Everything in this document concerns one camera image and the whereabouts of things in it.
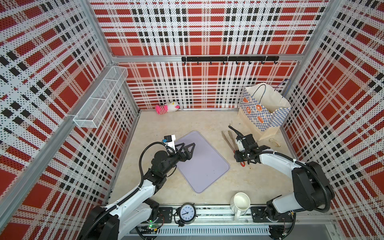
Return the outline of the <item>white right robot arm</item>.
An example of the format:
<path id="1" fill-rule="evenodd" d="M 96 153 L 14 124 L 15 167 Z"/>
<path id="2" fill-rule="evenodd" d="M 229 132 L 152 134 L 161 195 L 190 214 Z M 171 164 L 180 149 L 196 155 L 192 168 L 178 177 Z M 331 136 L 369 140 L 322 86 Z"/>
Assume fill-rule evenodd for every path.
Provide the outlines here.
<path id="1" fill-rule="evenodd" d="M 301 162 L 292 157 L 256 143 L 252 134 L 243 135 L 229 126 L 237 136 L 231 138 L 236 162 L 245 164 L 263 164 L 289 177 L 293 182 L 293 192 L 278 196 L 266 203 L 263 217 L 277 222 L 278 217 L 290 212 L 317 211 L 326 213 L 331 208 L 335 192 L 322 167 L 316 162 Z"/>

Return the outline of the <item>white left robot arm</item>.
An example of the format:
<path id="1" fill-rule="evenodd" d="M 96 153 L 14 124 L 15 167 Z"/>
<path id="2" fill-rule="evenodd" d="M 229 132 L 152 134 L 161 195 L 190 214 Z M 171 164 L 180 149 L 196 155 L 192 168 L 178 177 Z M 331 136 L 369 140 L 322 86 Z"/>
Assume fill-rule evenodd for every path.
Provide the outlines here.
<path id="1" fill-rule="evenodd" d="M 193 157 L 195 144 L 174 142 L 154 142 L 165 150 L 155 153 L 147 172 L 140 167 L 139 185 L 107 206 L 93 208 L 80 230 L 79 240 L 121 240 L 142 222 L 154 222 L 159 215 L 159 203 L 152 200 L 167 181 L 169 172 L 178 162 L 186 162 Z"/>

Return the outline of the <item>steel tongs red handles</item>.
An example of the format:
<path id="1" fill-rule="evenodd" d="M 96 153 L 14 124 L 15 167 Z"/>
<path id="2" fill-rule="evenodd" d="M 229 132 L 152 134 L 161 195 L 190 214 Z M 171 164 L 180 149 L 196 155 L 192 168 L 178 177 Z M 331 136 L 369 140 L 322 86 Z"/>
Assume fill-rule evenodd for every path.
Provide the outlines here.
<path id="1" fill-rule="evenodd" d="M 231 144 L 231 142 L 229 141 L 229 139 L 226 137 L 224 131 L 221 131 L 221 133 L 222 133 L 222 137 L 223 137 L 223 139 L 226 141 L 226 143 L 228 144 L 228 146 L 231 148 L 232 152 L 235 154 L 235 152 L 236 152 L 236 148 L 235 148 L 235 146 L 233 146 L 233 145 Z M 244 162 L 240 162 L 240 164 L 241 164 L 241 166 L 242 166 L 243 168 L 246 166 Z"/>

